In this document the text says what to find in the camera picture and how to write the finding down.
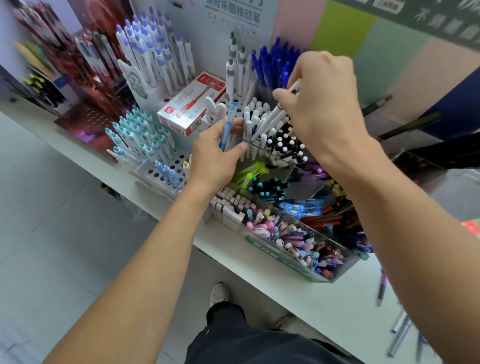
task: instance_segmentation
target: shoe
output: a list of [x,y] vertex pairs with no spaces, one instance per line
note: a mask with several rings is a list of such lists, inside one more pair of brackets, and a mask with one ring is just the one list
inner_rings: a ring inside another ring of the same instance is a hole
[[217,283],[210,296],[210,307],[219,302],[230,302],[230,299],[230,288],[223,282]]

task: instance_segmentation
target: black pants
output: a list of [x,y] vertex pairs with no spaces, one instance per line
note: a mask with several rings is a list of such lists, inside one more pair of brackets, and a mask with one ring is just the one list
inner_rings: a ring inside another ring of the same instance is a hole
[[281,363],[285,354],[298,356],[296,351],[318,363],[359,363],[326,342],[281,330],[251,328],[243,309],[233,303],[214,304],[206,318],[207,326],[187,349],[185,364],[245,363],[265,356],[267,362]]

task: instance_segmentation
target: right hand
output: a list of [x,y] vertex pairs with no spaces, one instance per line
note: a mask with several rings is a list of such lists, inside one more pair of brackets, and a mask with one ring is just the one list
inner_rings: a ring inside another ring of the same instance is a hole
[[277,89],[274,98],[291,119],[295,135],[321,161],[338,148],[368,140],[350,58],[326,51],[305,52],[297,60],[288,88],[302,79],[298,95]]

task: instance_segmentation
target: dark green sign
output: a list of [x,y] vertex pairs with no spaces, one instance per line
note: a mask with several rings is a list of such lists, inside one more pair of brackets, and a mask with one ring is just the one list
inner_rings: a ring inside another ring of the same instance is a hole
[[334,0],[480,50],[480,0]]

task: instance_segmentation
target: green label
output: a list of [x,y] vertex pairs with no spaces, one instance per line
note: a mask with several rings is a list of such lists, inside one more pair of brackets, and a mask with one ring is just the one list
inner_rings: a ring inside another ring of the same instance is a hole
[[480,50],[480,0],[334,0]]
[[295,264],[295,262],[289,262],[287,259],[280,256],[278,254],[278,252],[273,247],[269,246],[268,244],[265,244],[262,241],[257,241],[255,239],[253,239],[251,236],[246,236],[245,240],[248,241],[253,246],[256,246],[258,249],[262,250],[263,252],[267,253],[271,257],[275,258],[279,262],[282,262],[283,264],[285,264],[289,268],[292,268],[297,273],[300,273],[306,279],[308,279],[310,282],[324,282],[325,281],[325,280],[321,279],[320,276],[319,276],[319,278],[312,277],[312,275],[305,272],[305,270],[302,269],[298,264]]

